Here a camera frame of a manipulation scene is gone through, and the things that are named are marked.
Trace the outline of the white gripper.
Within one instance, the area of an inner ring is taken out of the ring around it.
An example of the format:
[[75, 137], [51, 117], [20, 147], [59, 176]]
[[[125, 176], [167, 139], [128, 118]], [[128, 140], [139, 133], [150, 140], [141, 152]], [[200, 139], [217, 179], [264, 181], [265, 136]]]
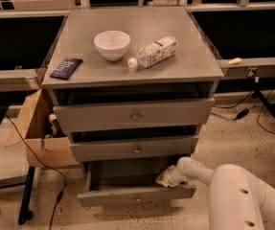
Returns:
[[165, 188], [176, 187], [182, 182], [186, 182], [187, 178], [180, 172], [176, 166], [168, 167], [162, 176], [158, 176], [155, 182]]

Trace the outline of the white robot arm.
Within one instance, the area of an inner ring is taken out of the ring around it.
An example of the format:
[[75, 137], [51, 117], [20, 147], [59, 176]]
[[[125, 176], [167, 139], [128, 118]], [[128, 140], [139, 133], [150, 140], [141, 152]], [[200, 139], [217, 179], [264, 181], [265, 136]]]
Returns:
[[182, 157], [156, 182], [176, 187], [190, 179], [209, 187], [210, 230], [264, 230], [265, 222], [275, 222], [275, 189], [245, 168], [224, 164], [211, 170]]

